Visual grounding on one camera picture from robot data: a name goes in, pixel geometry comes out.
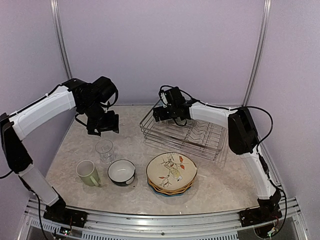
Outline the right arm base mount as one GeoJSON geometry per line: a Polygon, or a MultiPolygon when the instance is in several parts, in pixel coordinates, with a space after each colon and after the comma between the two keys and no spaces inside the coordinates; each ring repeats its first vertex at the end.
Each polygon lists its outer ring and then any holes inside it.
{"type": "Polygon", "coordinates": [[[283,215],[280,210],[270,212],[266,208],[246,208],[238,213],[242,227],[248,227],[280,219],[283,215]]]}

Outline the clear glass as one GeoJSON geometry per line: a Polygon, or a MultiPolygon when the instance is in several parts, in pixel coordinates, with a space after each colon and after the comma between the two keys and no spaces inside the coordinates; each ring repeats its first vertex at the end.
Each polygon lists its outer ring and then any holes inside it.
{"type": "Polygon", "coordinates": [[[115,161],[114,145],[111,140],[103,139],[98,141],[95,145],[95,150],[104,164],[111,164],[115,161]]]}

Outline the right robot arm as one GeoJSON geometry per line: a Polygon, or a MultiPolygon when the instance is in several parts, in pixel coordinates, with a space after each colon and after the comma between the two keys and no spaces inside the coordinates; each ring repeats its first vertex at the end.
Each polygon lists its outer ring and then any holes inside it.
{"type": "Polygon", "coordinates": [[[177,86],[161,86],[158,96],[162,105],[153,109],[155,121],[199,120],[226,128],[228,146],[243,159],[257,190],[256,218],[260,222],[266,222],[271,217],[281,218],[281,192],[271,180],[269,167],[260,152],[262,141],[258,138],[251,106],[216,106],[194,97],[185,99],[185,95],[186,92],[177,86]]]}

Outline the dark blue bowl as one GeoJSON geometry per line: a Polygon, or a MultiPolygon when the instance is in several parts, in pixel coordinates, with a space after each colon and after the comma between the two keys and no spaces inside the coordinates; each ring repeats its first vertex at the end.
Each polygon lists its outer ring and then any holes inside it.
{"type": "Polygon", "coordinates": [[[119,159],[108,167],[107,175],[115,185],[126,187],[134,181],[136,167],[129,160],[119,159]]]}

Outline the green mug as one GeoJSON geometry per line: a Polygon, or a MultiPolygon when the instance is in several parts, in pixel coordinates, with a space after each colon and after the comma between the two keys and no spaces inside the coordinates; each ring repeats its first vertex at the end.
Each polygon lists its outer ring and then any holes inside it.
{"type": "Polygon", "coordinates": [[[102,186],[97,168],[91,160],[80,161],[76,166],[76,174],[87,186],[102,186]]]}

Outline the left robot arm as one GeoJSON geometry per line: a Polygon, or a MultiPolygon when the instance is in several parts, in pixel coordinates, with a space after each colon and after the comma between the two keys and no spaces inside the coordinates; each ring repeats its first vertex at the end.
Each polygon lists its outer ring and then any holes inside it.
{"type": "Polygon", "coordinates": [[[118,133],[119,115],[110,109],[113,106],[110,99],[117,101],[118,97],[119,91],[110,78],[101,76],[94,82],[72,78],[22,109],[0,116],[1,147],[8,167],[61,223],[70,218],[70,211],[35,167],[24,140],[47,122],[72,110],[77,116],[86,116],[86,122],[81,121],[80,124],[88,135],[101,136],[109,131],[118,133]]]}

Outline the blue dotted plate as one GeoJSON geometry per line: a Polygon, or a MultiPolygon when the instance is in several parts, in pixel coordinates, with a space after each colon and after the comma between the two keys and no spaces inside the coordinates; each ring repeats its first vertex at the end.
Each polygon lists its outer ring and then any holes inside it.
{"type": "Polygon", "coordinates": [[[191,182],[190,184],[188,184],[185,188],[182,188],[179,191],[175,191],[175,192],[167,192],[164,190],[159,190],[156,188],[156,186],[152,185],[150,182],[148,182],[148,185],[151,187],[151,189],[156,193],[156,194],[160,194],[166,197],[173,197],[173,196],[180,196],[182,194],[184,194],[188,189],[190,189],[192,187],[194,183],[191,182]]]}

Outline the beige plate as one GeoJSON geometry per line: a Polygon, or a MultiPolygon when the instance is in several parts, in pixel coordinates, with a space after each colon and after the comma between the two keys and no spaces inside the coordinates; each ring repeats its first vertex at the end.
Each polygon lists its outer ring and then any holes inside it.
{"type": "Polygon", "coordinates": [[[167,179],[171,187],[182,187],[196,177],[198,168],[187,156],[167,152],[154,157],[146,167],[146,175],[156,185],[165,186],[167,179]]]}

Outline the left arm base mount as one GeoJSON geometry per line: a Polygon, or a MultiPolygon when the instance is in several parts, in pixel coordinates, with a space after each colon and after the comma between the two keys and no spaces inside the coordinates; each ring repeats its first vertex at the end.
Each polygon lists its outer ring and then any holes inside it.
{"type": "Polygon", "coordinates": [[[60,213],[53,213],[45,210],[43,217],[52,222],[68,225],[70,227],[84,228],[88,213],[85,211],[65,208],[60,213]]]}

